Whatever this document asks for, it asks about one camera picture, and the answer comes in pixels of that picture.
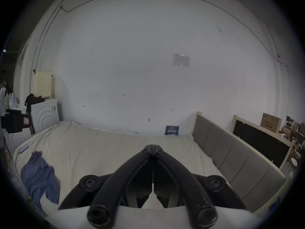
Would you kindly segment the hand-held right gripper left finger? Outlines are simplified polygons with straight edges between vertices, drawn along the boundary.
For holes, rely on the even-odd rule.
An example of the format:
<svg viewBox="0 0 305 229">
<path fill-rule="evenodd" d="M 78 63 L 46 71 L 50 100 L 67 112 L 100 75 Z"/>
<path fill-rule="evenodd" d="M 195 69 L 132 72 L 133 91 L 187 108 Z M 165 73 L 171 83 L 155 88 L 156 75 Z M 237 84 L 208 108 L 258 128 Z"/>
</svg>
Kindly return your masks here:
<svg viewBox="0 0 305 229">
<path fill-rule="evenodd" d="M 58 210 L 82 208 L 89 206 L 88 222 L 95 228 L 112 228 L 121 204 L 131 207 L 126 193 L 135 177 L 144 169 L 148 174 L 142 175 L 152 184 L 151 167 L 153 145 L 147 145 L 139 153 L 128 159 L 114 173 L 102 176 L 86 175 L 70 191 L 60 204 Z"/>
</svg>

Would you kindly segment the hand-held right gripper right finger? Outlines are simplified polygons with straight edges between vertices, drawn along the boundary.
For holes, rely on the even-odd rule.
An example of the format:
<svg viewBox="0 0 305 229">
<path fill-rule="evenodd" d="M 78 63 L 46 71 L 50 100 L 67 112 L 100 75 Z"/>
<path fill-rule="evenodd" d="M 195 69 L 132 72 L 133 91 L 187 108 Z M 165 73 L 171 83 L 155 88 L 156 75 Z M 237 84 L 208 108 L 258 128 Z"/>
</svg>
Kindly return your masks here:
<svg viewBox="0 0 305 229">
<path fill-rule="evenodd" d="M 154 193 L 165 208 L 185 206 L 192 228 L 206 229 L 219 218 L 216 206 L 246 210 L 225 178 L 191 173 L 159 145 L 152 145 Z"/>
</svg>

